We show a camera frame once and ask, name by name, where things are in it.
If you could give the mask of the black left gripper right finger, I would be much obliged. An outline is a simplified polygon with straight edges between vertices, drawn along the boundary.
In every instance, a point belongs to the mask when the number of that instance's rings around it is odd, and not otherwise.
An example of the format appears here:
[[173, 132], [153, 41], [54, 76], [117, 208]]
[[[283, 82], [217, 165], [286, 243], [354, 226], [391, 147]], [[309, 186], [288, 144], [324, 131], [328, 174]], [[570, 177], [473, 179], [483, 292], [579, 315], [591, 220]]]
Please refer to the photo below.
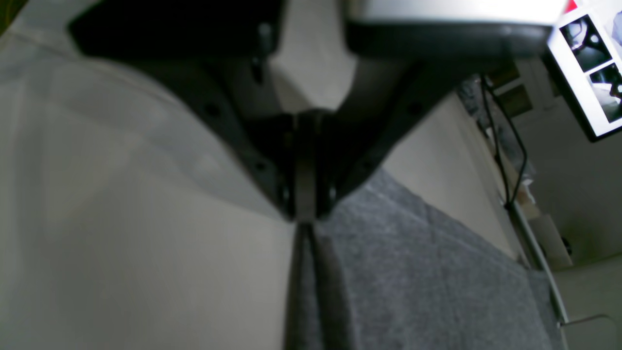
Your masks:
[[323, 117], [317, 216], [363, 185], [428, 113], [467, 78], [545, 51], [551, 24], [346, 22], [358, 59], [349, 92]]

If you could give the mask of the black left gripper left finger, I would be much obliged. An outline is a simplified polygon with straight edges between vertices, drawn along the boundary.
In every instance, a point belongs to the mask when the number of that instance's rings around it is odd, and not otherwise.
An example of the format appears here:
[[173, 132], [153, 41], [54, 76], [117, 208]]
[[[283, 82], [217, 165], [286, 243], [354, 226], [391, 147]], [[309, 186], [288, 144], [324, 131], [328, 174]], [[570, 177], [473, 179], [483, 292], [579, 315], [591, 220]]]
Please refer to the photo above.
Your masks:
[[283, 0], [101, 0], [69, 22], [79, 51], [131, 67], [177, 97], [233, 151], [285, 219], [295, 216], [293, 116], [267, 64]]

